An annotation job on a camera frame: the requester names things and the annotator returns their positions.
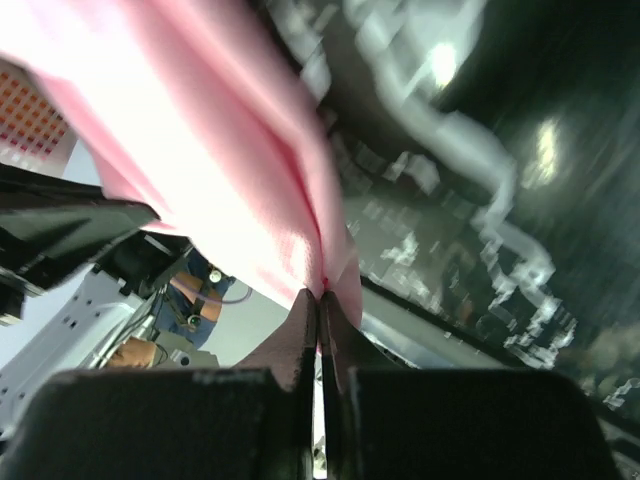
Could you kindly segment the person in blue shirt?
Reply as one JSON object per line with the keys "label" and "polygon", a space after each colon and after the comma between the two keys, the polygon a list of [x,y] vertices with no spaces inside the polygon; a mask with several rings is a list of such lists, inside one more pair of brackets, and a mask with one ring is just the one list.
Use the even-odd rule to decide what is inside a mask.
{"label": "person in blue shirt", "polygon": [[216,367],[217,357],[202,347],[217,325],[222,301],[235,278],[213,266],[197,250],[171,279],[152,309],[152,336],[120,344],[108,367]]}

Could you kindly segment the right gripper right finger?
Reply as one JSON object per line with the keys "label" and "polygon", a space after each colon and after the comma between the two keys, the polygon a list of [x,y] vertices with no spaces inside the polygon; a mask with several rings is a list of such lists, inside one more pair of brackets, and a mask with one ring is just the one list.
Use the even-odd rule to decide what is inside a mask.
{"label": "right gripper right finger", "polygon": [[523,369],[414,369],[319,306],[332,479],[616,479],[596,416],[566,378]]}

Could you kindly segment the pink t shirt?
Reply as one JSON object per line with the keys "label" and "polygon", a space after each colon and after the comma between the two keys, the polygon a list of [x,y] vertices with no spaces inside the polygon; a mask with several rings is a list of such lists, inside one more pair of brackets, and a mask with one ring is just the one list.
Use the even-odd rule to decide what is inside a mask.
{"label": "pink t shirt", "polygon": [[359,262],[315,103],[241,1],[5,1],[1,54],[93,154],[105,194],[282,306]]}

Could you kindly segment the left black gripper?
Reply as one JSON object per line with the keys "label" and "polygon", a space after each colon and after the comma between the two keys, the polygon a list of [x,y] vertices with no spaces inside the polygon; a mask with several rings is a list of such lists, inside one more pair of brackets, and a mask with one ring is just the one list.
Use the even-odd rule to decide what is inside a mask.
{"label": "left black gripper", "polygon": [[149,206],[110,200],[96,186],[1,166],[1,323],[20,322],[27,297],[158,218]]}

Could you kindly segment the white plastic laundry basket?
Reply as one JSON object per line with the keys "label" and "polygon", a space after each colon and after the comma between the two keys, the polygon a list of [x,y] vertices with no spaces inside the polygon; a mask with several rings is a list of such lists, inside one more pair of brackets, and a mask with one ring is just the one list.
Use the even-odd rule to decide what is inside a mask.
{"label": "white plastic laundry basket", "polygon": [[77,138],[26,72],[3,60],[0,79],[1,162],[61,177]]}

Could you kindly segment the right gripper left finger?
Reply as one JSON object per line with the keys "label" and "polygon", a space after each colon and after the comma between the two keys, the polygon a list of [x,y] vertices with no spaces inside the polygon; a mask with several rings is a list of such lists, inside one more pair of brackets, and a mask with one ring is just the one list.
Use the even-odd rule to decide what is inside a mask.
{"label": "right gripper left finger", "polygon": [[309,479],[317,303],[232,368],[71,370],[31,400],[5,479]]}

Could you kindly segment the black marble pattern mat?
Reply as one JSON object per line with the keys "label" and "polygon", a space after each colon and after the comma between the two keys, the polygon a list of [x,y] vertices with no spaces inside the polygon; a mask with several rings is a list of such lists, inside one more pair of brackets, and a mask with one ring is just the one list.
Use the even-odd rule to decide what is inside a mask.
{"label": "black marble pattern mat", "polygon": [[363,277],[639,417],[639,5],[256,1]]}

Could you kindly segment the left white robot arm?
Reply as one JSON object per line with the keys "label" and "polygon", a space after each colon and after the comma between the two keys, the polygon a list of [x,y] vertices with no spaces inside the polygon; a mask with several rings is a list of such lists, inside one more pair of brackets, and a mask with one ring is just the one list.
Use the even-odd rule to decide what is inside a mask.
{"label": "left white robot arm", "polygon": [[144,329],[192,246],[146,231],[143,204],[97,186],[1,168],[1,439],[55,373],[102,365]]}

